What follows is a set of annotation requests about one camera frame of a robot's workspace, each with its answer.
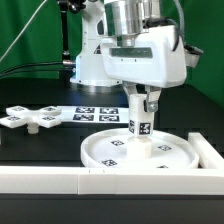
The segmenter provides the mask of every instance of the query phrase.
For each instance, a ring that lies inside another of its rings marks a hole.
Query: white disk
[[[184,139],[153,131],[151,157],[133,158],[127,155],[128,129],[98,132],[81,145],[81,160],[90,168],[197,168],[199,157]]]

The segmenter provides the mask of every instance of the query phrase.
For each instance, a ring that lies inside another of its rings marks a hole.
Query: white block
[[[78,194],[114,194],[114,169],[80,169]]]

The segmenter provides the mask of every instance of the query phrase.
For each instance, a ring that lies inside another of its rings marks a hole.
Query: black work surface
[[[21,105],[127,107],[124,92],[87,94],[58,80],[0,80],[0,112]],[[0,165],[82,166],[80,144],[97,131],[127,125],[64,123],[30,136],[1,126]],[[187,138],[201,132],[224,153],[224,110],[191,86],[163,90],[155,129]],[[2,223],[222,223],[222,196],[0,195]]]

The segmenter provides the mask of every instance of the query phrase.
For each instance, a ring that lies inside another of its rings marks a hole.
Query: white plastic part
[[[220,165],[224,162],[200,134],[190,136],[193,145],[201,149],[200,161],[209,152],[208,164],[215,159]],[[224,172],[220,166],[217,169],[0,166],[0,179],[1,194],[224,195]]]
[[[128,159],[147,159],[152,155],[152,140],[148,137],[130,137],[127,139]]]
[[[129,98],[129,131],[137,136],[149,135],[153,131],[154,113],[145,112],[145,94],[132,94]]]
[[[173,51],[175,32],[174,26],[165,26],[150,28],[149,33],[137,35],[132,48],[133,52],[137,48],[137,52],[132,56],[113,56],[111,49],[119,49],[116,37],[103,38],[101,51],[108,76],[161,88],[183,84],[186,79],[184,47],[180,38],[177,49]],[[151,56],[139,56],[138,48],[151,49]]]
[[[146,146],[136,149],[129,147],[131,137],[128,129],[112,129],[93,134],[81,145],[82,163],[89,168],[122,168],[122,169],[185,169],[198,167],[198,155],[191,145],[177,136],[154,131],[150,136],[152,153]]]
[[[86,1],[86,9],[82,10],[83,43],[82,51],[76,57],[76,76],[72,83],[85,86],[112,87],[121,81],[107,76],[100,49],[102,36],[97,32],[97,24],[104,20],[104,5],[101,1]]]
[[[29,134],[37,134],[39,125],[45,128],[50,128],[61,124],[61,120],[55,116],[61,114],[61,109],[58,107],[45,107],[40,110],[29,110],[25,107],[15,106],[6,109],[9,117],[0,119],[0,124],[16,128],[28,124]]]
[[[189,143],[200,155],[199,163],[206,169],[224,169],[224,160],[200,133],[190,133]]]

